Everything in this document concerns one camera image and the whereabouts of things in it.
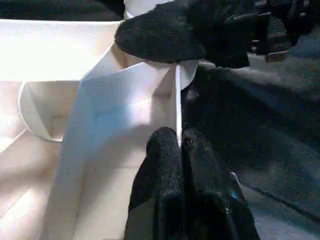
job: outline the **white cardboard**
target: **white cardboard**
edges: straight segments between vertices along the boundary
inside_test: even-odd
[[[79,81],[120,23],[0,19],[0,81]]]
[[[108,59],[80,82],[41,240],[122,239],[150,135],[168,126],[181,142],[180,65],[140,62],[109,73]]]
[[[0,239],[39,239],[60,144],[27,130],[0,152]]]

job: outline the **gloved hand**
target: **gloved hand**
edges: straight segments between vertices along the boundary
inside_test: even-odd
[[[216,66],[249,65],[247,52],[282,61],[314,26],[316,0],[175,0],[126,20],[118,47],[161,63],[204,59]]]
[[[150,137],[132,186],[125,240],[258,240],[237,178],[195,129]]]
[[[175,0],[126,20],[115,34],[124,52],[154,62],[174,63],[238,56],[249,49],[255,0]]]

